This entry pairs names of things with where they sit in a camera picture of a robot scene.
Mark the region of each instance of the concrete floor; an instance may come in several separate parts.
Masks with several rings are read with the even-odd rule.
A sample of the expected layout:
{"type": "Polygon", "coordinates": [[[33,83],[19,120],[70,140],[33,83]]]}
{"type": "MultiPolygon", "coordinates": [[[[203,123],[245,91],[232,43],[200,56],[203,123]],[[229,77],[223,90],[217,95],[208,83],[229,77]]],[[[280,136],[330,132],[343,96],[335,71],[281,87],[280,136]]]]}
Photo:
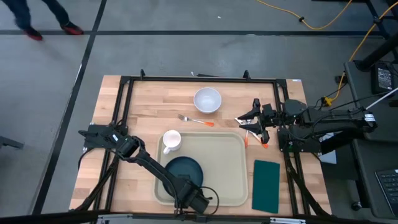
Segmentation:
{"type": "MultiPolygon", "coordinates": [[[[100,0],[60,1],[71,20],[92,30],[100,0]]],[[[343,2],[267,0],[305,16],[318,27],[330,21],[343,2]]],[[[386,8],[374,0],[377,12],[386,8]]],[[[59,30],[40,0],[30,0],[32,25],[59,30]]],[[[363,3],[354,3],[326,30],[367,31],[373,22],[363,3]]],[[[389,22],[387,29],[397,24],[389,22]]],[[[13,16],[0,2],[0,31],[16,30],[13,16]]],[[[160,1],[108,0],[99,30],[308,30],[295,17],[255,0],[160,1]]],[[[24,35],[0,35],[0,135],[25,143],[24,150],[0,150],[0,217],[26,215],[48,160],[67,105],[89,35],[45,35],[35,42],[24,35]]],[[[97,35],[54,173],[44,213],[68,210],[81,155],[83,138],[77,133],[91,121],[103,75],[190,76],[190,72],[241,77],[299,78],[307,102],[337,88],[341,74],[362,37],[243,36],[243,35],[97,35]]],[[[356,58],[363,58],[383,40],[370,37],[356,58]]],[[[346,87],[336,105],[351,101],[346,87]]],[[[333,214],[375,219],[369,210],[354,212],[357,200],[351,182],[325,177],[333,214]]],[[[152,220],[140,223],[156,223],[152,220]]]]}

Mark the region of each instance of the sneaker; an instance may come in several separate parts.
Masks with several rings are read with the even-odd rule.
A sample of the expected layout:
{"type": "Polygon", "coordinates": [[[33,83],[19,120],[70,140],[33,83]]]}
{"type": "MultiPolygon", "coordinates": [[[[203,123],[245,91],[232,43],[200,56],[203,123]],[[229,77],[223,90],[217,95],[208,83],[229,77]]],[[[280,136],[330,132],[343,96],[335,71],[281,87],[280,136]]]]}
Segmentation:
{"type": "Polygon", "coordinates": [[[43,40],[42,35],[39,32],[37,32],[37,30],[33,29],[33,27],[24,29],[24,32],[31,39],[38,40],[38,41],[43,40]]]}
{"type": "Polygon", "coordinates": [[[61,26],[61,29],[70,35],[82,35],[84,33],[80,27],[76,26],[72,22],[68,22],[67,24],[61,26]]]}

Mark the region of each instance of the wooden table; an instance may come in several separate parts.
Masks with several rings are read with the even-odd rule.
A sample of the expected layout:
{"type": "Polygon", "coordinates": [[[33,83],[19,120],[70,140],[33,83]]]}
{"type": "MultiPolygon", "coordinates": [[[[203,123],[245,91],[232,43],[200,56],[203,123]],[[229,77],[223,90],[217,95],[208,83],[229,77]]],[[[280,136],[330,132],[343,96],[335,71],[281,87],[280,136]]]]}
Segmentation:
{"type": "MultiPolygon", "coordinates": [[[[108,124],[111,121],[114,102],[118,92],[120,76],[104,76],[99,90],[93,122],[108,124]]],[[[300,80],[287,80],[291,99],[305,102],[303,86],[300,80]]],[[[146,149],[155,157],[157,141],[169,129],[177,131],[232,131],[244,137],[245,130],[238,128],[234,120],[251,109],[253,98],[259,98],[261,104],[271,103],[275,108],[273,87],[263,83],[201,83],[201,82],[141,82],[135,81],[129,109],[127,125],[129,134],[139,136],[146,143],[146,149]],[[193,105],[195,92],[203,87],[213,87],[222,96],[221,108],[214,114],[202,114],[193,105]],[[184,114],[190,118],[202,119],[215,123],[208,127],[194,122],[183,122],[177,114],[184,114]]],[[[119,112],[122,115],[123,105],[119,112]]],[[[220,207],[216,215],[273,215],[271,213],[253,210],[252,184],[254,160],[277,162],[280,164],[279,185],[279,214],[291,215],[289,188],[283,154],[279,151],[276,128],[269,130],[269,148],[264,149],[249,136],[249,146],[246,149],[246,163],[248,171],[249,197],[239,207],[220,207]]],[[[104,149],[94,149],[81,162],[73,192],[70,208],[79,206],[98,182],[104,149]]],[[[301,161],[305,183],[322,208],[331,212],[325,181],[319,161],[310,153],[301,153],[301,161]]],[[[173,213],[173,206],[159,204],[153,193],[154,176],[137,164],[119,163],[112,212],[144,212],[144,213],[173,213]]],[[[108,186],[103,190],[100,208],[104,207],[104,200],[108,186]]],[[[296,186],[298,210],[303,213],[301,195],[296,186]]]]}

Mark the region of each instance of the keyboard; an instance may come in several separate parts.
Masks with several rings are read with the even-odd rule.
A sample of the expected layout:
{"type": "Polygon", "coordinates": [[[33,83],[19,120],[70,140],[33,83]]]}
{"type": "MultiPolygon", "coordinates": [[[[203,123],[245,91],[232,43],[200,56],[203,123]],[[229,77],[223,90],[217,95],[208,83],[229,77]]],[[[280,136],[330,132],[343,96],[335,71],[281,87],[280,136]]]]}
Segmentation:
{"type": "Polygon", "coordinates": [[[377,171],[376,177],[391,212],[398,217],[398,169],[377,171]]]}

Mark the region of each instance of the beige tray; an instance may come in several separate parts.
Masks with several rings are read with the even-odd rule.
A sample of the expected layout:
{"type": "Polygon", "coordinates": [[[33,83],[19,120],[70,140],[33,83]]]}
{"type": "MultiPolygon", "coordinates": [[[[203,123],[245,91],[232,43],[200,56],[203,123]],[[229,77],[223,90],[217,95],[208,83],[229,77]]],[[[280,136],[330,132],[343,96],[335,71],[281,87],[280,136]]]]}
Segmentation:
{"type": "MultiPolygon", "coordinates": [[[[246,153],[242,137],[236,133],[182,132],[181,148],[163,154],[162,137],[158,142],[157,162],[162,166],[179,156],[196,160],[203,171],[203,186],[211,187],[220,197],[220,206],[240,206],[248,198],[246,153]]],[[[159,179],[154,184],[155,198],[162,205],[173,205],[174,199],[164,190],[159,179]]],[[[203,189],[206,197],[213,197],[210,205],[216,205],[215,194],[203,189]]]]}

